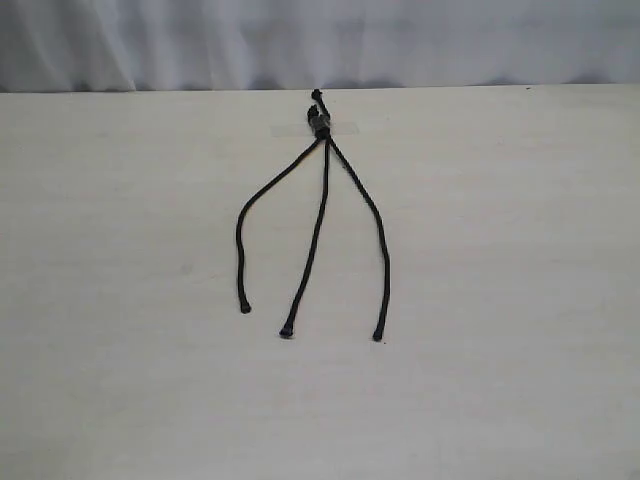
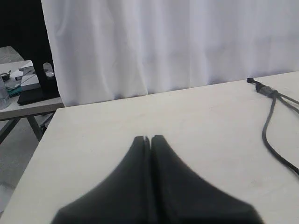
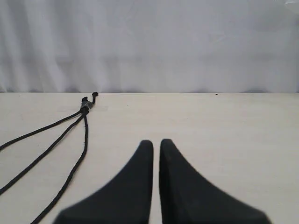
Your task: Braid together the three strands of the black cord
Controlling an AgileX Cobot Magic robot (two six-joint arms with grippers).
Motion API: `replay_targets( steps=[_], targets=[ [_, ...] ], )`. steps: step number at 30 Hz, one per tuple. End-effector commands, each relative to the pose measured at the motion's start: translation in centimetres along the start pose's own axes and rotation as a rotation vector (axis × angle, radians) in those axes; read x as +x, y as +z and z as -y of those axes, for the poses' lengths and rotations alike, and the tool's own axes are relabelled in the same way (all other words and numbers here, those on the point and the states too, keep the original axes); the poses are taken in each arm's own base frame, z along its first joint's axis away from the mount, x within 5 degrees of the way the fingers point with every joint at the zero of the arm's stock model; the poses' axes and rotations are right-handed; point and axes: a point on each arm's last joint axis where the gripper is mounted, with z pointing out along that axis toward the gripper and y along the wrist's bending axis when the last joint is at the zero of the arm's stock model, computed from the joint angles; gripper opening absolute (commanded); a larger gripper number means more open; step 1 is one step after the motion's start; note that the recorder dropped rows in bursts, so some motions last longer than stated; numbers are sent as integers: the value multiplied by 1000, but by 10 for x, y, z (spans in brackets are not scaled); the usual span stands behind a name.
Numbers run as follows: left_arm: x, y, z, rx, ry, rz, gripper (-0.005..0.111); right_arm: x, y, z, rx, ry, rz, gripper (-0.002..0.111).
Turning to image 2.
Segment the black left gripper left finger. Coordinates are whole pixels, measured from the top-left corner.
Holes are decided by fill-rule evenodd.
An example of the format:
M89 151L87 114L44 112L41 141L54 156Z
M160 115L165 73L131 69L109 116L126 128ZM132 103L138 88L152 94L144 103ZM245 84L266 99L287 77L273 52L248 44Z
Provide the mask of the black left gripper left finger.
M115 170L100 184L61 208L54 224L146 224L147 137L135 137Z

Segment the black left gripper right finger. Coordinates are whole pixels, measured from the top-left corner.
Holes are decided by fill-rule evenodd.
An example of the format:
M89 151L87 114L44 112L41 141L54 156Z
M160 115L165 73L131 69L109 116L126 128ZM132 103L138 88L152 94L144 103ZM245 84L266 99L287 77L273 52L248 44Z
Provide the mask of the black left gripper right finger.
M263 223L252 205L198 176L162 135L156 135L151 140L151 167L160 223Z

